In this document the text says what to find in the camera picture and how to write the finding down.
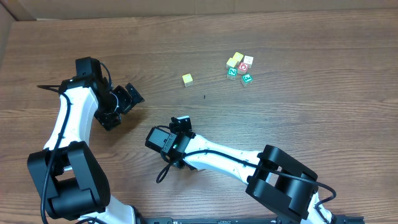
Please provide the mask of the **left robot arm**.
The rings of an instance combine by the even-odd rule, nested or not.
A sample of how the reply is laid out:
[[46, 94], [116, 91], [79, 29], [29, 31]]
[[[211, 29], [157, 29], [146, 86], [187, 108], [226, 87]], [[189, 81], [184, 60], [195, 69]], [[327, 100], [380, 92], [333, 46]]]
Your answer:
[[89, 148], [92, 122], [110, 131], [143, 97], [131, 83], [113, 87], [104, 63], [75, 61], [76, 75], [44, 90], [60, 97], [60, 110], [44, 148], [28, 156], [27, 167], [40, 196], [40, 216], [76, 223], [145, 223], [137, 208], [111, 195], [106, 174]]

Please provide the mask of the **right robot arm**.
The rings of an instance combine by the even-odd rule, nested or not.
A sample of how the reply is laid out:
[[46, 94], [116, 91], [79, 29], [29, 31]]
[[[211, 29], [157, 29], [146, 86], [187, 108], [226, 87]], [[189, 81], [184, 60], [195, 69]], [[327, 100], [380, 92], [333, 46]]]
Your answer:
[[324, 208], [317, 174], [278, 147], [244, 151], [223, 146], [192, 130], [189, 116], [173, 117], [168, 126], [154, 126], [146, 137], [146, 147], [158, 152], [169, 169], [212, 170], [241, 181], [253, 199], [292, 223], [332, 223], [333, 214]]

